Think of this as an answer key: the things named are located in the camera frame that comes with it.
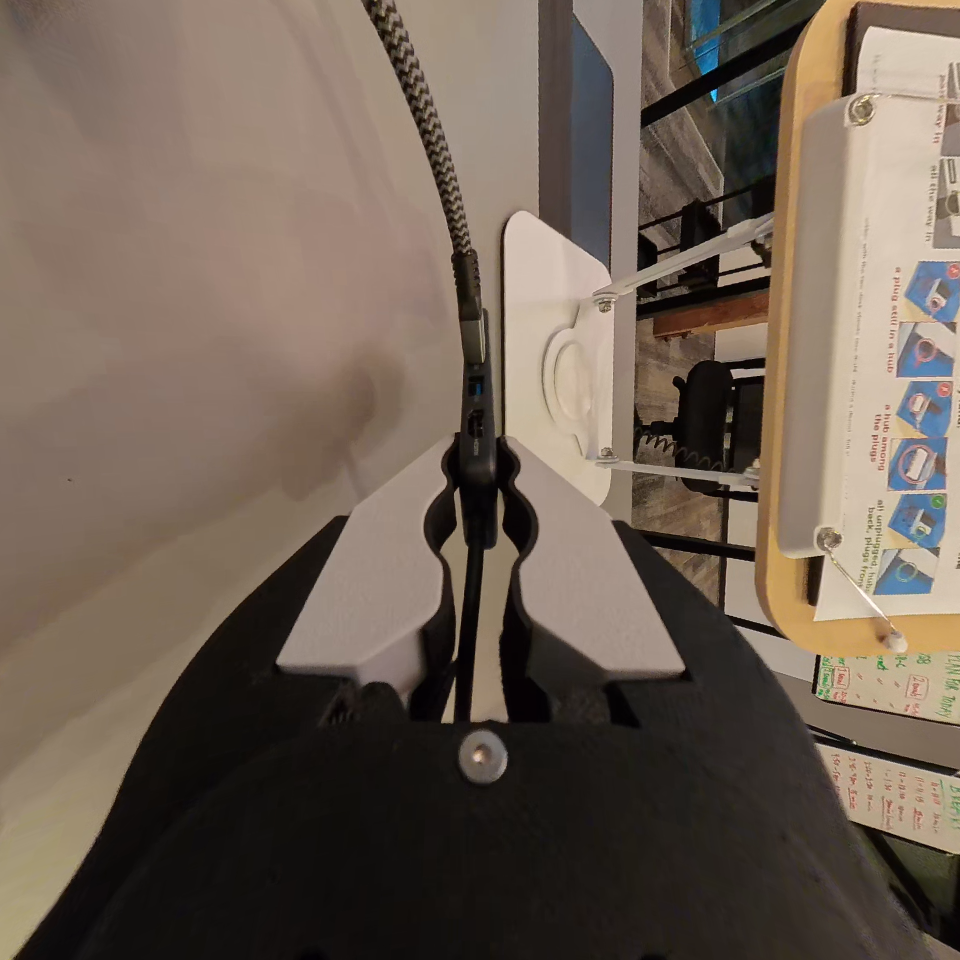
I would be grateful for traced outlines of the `white object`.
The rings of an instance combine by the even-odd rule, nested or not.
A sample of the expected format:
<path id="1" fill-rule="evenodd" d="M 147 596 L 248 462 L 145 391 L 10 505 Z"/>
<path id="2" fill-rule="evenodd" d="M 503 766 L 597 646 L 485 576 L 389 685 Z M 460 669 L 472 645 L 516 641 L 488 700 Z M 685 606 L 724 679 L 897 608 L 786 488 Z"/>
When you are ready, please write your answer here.
<path id="1" fill-rule="evenodd" d="M 498 538 L 498 433 L 491 361 L 467 364 L 462 381 L 457 480 L 466 562 L 454 680 L 453 719 L 471 720 L 484 559 Z"/>

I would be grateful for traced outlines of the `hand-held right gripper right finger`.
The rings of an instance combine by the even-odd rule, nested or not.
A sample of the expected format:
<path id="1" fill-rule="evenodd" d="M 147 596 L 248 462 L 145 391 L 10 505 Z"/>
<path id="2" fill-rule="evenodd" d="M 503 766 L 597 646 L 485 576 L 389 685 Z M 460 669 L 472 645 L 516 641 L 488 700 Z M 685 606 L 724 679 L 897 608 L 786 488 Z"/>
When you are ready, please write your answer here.
<path id="1" fill-rule="evenodd" d="M 673 681 L 686 665 L 605 510 L 501 440 L 502 529 L 517 552 L 501 632 L 507 700 Z"/>

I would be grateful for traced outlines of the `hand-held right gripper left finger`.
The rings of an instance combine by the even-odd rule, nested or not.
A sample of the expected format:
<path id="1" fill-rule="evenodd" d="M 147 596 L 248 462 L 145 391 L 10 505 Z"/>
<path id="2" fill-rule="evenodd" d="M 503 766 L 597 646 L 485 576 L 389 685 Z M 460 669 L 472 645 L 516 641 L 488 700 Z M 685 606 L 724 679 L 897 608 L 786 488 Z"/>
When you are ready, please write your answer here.
<path id="1" fill-rule="evenodd" d="M 349 514 L 280 653 L 278 670 L 385 684 L 409 700 L 427 678 L 425 628 L 443 606 L 428 510 L 450 491 L 443 438 Z"/>

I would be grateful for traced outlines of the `instruction sheet wooden board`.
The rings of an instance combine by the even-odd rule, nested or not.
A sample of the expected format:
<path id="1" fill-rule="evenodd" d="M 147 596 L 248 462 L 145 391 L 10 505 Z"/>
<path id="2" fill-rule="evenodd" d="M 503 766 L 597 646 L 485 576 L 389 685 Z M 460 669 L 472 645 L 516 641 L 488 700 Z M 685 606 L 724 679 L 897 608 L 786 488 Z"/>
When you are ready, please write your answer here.
<path id="1" fill-rule="evenodd" d="M 822 656 L 958 651 L 958 2 L 824 2 L 781 90 L 755 583 Z"/>

